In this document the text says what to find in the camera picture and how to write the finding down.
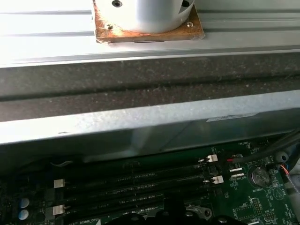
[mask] wooden mounting plate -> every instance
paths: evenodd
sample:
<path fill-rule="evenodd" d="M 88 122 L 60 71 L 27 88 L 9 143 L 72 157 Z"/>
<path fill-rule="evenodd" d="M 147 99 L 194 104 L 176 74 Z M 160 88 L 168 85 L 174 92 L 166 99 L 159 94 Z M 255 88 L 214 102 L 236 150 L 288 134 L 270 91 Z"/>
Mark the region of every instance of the wooden mounting plate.
<path fill-rule="evenodd" d="M 117 43 L 117 42 L 155 42 L 155 41 L 173 41 L 173 40 L 192 40 L 205 37 L 201 22 L 199 20 L 195 5 L 187 21 L 193 23 L 193 27 L 188 27 L 184 22 L 179 28 L 160 34 L 142 34 L 128 30 L 123 30 L 119 26 L 110 23 L 101 16 L 101 11 L 97 6 L 97 1 L 93 0 L 93 21 L 95 23 L 95 35 L 98 43 Z"/>

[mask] black cable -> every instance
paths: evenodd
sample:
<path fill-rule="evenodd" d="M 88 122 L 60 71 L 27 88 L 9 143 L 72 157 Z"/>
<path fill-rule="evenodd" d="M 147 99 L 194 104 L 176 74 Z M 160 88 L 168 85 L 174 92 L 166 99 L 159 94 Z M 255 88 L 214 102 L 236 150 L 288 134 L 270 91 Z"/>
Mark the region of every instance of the black cable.
<path fill-rule="evenodd" d="M 300 144 L 297 144 L 295 150 L 290 155 L 289 160 L 285 162 L 288 165 L 288 171 L 291 171 L 296 166 L 299 158 L 300 158 Z"/>
<path fill-rule="evenodd" d="M 295 145 L 300 142 L 300 129 L 296 129 L 291 133 L 285 135 L 275 143 L 268 146 L 265 150 L 261 150 L 255 154 L 250 156 L 241 157 L 241 158 L 233 158 L 232 163 L 246 163 L 250 161 L 255 161 L 261 158 L 265 158 L 267 156 L 273 155 L 274 153 L 286 149 L 292 145 Z"/>

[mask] sticker label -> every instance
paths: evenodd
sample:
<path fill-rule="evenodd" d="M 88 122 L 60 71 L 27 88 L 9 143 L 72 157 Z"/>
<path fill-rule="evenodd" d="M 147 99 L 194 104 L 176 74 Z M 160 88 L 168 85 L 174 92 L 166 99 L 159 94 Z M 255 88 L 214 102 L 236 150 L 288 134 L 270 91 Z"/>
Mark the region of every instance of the sticker label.
<path fill-rule="evenodd" d="M 215 118 L 208 119 L 207 122 L 213 122 L 213 121 L 218 121 L 218 120 L 231 120 L 231 119 L 237 119 L 237 118 L 243 118 L 243 117 L 251 117 L 251 116 L 255 116 L 255 115 L 257 115 L 257 113 L 221 116 L 221 117 L 215 117 Z"/>

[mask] red wire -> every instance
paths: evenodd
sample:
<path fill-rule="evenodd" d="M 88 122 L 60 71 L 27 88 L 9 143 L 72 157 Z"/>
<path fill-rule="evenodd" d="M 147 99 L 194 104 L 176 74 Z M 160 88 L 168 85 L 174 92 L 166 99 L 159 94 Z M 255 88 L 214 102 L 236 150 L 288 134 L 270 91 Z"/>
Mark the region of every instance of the red wire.
<path fill-rule="evenodd" d="M 280 165 L 280 166 L 281 166 L 281 168 L 284 170 L 284 172 L 286 173 L 286 175 L 288 175 L 289 172 L 288 172 L 288 170 L 284 167 L 284 165 Z"/>

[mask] motherboard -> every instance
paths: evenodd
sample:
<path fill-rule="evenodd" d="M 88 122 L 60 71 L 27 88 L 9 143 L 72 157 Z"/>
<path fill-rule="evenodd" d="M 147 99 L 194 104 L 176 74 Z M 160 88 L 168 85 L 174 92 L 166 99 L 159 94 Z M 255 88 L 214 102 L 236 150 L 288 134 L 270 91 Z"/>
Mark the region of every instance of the motherboard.
<path fill-rule="evenodd" d="M 206 219 L 227 215 L 248 225 L 298 224 L 273 156 L 226 159 L 263 150 L 276 137 L 153 156 L 54 167 L 0 181 L 1 225 L 103 225 L 147 215 L 175 196 Z"/>

